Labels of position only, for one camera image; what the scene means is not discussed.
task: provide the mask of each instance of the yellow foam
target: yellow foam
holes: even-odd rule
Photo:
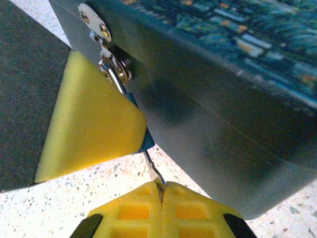
[[[94,238],[159,238],[161,203],[155,182],[148,182],[89,213],[102,214]]]
[[[139,150],[146,119],[79,52],[71,52],[35,182]]]
[[[235,238],[223,215],[241,215],[185,186],[167,182],[162,207],[162,238]]]
[[[235,238],[223,215],[241,215],[175,182],[161,204],[155,182],[93,210],[102,214],[93,238]]]

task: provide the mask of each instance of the metal bracket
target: metal bracket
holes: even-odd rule
[[[131,78],[131,72],[127,69],[126,65],[122,61],[118,61],[116,57],[109,50],[109,43],[111,42],[111,34],[104,23],[104,21],[95,13],[95,11],[85,3],[81,3],[78,6],[81,19],[89,27],[89,36],[92,40],[100,42],[101,52],[99,62],[99,70],[114,83],[106,70],[103,69],[105,63],[109,64],[113,71],[118,75],[121,82],[126,84]]]

